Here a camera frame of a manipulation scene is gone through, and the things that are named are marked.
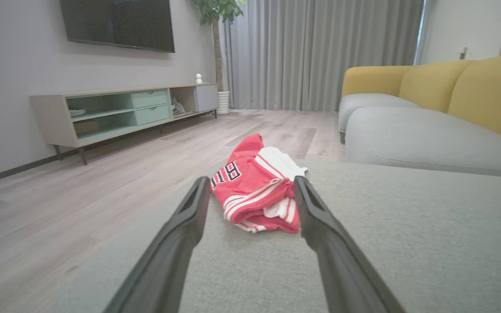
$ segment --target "folded clothes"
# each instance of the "folded clothes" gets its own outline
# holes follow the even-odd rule
[[[264,147],[259,134],[243,139],[228,163],[211,178],[212,193],[221,203],[224,218],[249,232],[299,231],[293,180],[301,168],[275,147]]]

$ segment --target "yellow backrest cushion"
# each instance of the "yellow backrest cushion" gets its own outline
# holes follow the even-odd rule
[[[385,93],[398,96],[403,75],[412,66],[357,66],[345,72],[341,96],[352,93]]]
[[[448,113],[501,133],[501,57],[477,61],[463,72]]]
[[[455,83],[473,60],[417,65],[403,76],[399,97],[424,108],[447,112]]]

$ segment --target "television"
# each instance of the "television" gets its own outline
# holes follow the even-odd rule
[[[61,0],[69,41],[175,52],[169,0]]]

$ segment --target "item on shelf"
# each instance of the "item on shelf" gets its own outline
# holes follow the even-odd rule
[[[86,113],[86,109],[69,110],[69,113],[71,114],[71,117],[80,117],[81,115],[84,115],[84,113]]]
[[[173,114],[183,114],[185,113],[185,107],[177,99],[171,99],[171,107],[173,107]]]
[[[85,121],[74,123],[76,133],[90,133],[92,131],[100,130],[100,125],[97,121]]]

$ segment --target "shelf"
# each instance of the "shelf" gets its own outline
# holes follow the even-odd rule
[[[139,129],[138,126],[107,127],[93,133],[83,133],[78,135],[78,143],[83,146],[89,144],[89,141],[98,142],[123,135],[124,133],[131,133],[137,129]]]
[[[127,112],[133,112],[134,109],[121,109],[121,110],[113,110],[113,111],[104,111],[104,112],[98,112],[98,113],[89,113],[85,115],[81,115],[79,117],[71,117],[73,122],[78,122],[78,121],[84,121],[84,120],[89,120],[89,119],[95,119],[96,117],[107,117],[109,115],[115,115],[115,114],[121,114],[121,113],[127,113]]]

